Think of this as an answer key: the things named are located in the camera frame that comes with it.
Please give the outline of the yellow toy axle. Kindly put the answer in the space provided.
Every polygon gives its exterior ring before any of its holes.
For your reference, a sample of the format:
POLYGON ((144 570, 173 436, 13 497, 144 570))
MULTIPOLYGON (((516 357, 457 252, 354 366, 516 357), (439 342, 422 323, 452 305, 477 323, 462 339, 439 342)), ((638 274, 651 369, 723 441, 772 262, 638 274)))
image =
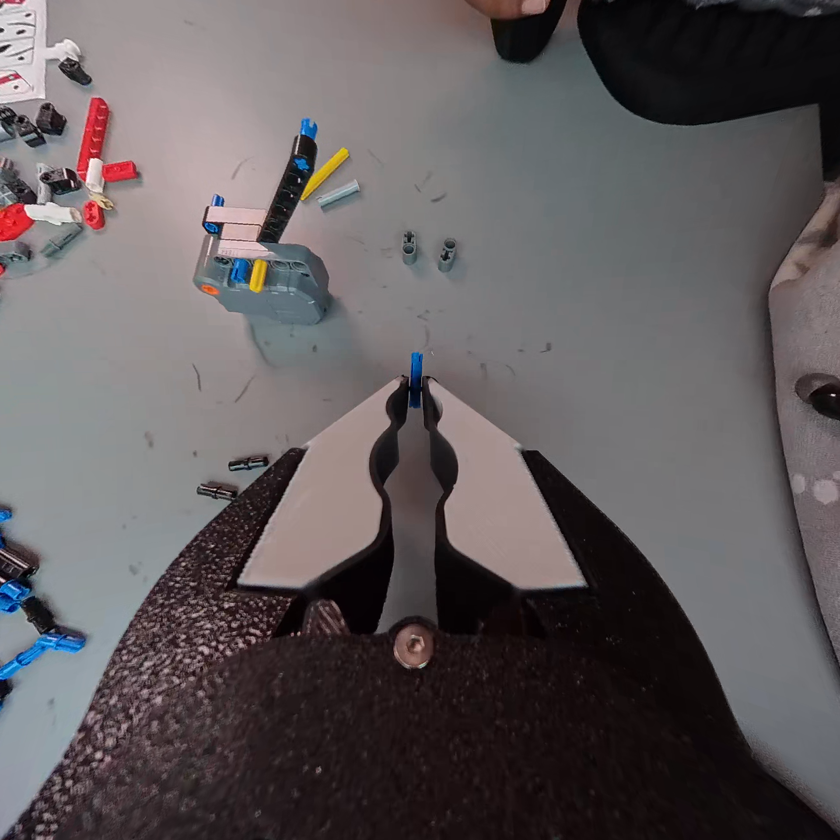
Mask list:
POLYGON ((330 176, 335 173, 341 165, 350 158, 347 148, 340 148, 325 163, 323 163, 311 176, 306 188, 301 194, 301 200, 306 201, 313 192, 318 190, 330 176))

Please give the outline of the pile of red grey pieces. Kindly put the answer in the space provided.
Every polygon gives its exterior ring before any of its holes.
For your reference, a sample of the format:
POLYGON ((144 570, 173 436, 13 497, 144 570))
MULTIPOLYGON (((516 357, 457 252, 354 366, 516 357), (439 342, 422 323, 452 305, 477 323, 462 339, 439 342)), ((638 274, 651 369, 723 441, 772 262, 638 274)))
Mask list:
POLYGON ((140 182, 134 161, 106 159, 110 117, 104 99, 90 99, 73 166, 38 161, 34 179, 26 181, 16 162, 2 156, 2 278, 33 275, 87 235, 102 234, 116 212, 108 189, 140 182))

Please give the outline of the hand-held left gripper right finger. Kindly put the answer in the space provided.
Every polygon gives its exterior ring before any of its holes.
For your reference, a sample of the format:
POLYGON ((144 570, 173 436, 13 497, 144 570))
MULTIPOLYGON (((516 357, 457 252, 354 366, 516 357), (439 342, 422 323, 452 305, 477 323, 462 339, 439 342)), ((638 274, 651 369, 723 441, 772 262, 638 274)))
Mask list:
POLYGON ((431 376, 423 409, 447 546, 520 592, 586 587, 519 442, 431 376))

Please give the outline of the white black connector piece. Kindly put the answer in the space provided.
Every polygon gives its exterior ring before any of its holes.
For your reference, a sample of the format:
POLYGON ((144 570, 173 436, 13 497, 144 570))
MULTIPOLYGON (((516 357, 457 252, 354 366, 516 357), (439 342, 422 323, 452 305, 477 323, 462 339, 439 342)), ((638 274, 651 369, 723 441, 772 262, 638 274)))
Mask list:
POLYGON ((61 40, 50 47, 50 56, 65 77, 85 88, 92 84, 92 78, 82 64, 81 48, 76 42, 69 38, 61 40))

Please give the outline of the white sticker sheet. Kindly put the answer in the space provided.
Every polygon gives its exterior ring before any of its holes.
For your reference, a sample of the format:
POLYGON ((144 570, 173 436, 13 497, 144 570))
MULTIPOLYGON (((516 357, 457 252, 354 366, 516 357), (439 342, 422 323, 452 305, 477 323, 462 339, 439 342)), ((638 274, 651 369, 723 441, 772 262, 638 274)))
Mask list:
POLYGON ((46 1, 1 2, 1 104, 46 98, 46 1))

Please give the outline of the grey motor block assembly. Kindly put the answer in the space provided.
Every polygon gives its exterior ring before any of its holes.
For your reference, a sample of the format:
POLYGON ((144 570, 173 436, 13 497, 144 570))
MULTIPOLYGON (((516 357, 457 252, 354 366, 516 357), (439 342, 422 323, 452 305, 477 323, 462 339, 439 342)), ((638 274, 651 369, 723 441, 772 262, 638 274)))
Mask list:
POLYGON ((312 326, 327 313, 322 259, 304 245, 281 242, 315 172, 317 133, 314 121, 301 121, 267 209, 227 205, 218 194, 205 208, 192 283, 228 312, 292 326, 312 326))

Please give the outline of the pile of blue black pins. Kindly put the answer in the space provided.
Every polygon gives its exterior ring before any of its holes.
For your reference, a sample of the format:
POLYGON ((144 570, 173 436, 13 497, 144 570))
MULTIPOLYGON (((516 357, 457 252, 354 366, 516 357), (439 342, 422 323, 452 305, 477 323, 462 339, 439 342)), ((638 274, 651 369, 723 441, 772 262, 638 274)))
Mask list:
POLYGON ((48 652, 73 655, 86 638, 59 624, 49 605, 35 591, 39 562, 14 548, 1 533, 1 614, 21 614, 35 630, 35 641, 1 665, 1 708, 13 690, 14 678, 48 652))

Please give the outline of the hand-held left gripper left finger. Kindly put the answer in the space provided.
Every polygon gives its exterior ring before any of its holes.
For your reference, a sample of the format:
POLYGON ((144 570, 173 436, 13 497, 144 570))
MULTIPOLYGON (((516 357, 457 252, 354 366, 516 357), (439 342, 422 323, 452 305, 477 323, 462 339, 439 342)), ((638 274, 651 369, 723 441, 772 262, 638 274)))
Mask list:
POLYGON ((404 424, 407 395, 398 376, 308 441, 238 588, 302 592, 373 546, 385 510, 375 450, 404 424))

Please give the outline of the person's right hand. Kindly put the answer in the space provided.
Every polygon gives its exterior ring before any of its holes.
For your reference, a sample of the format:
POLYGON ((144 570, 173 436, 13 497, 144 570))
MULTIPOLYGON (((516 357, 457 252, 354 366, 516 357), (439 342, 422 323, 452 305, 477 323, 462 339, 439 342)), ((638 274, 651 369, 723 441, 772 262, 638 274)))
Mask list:
POLYGON ((499 20, 515 20, 529 18, 546 12, 551 1, 513 0, 513 1, 465 1, 470 7, 486 18, 499 20))

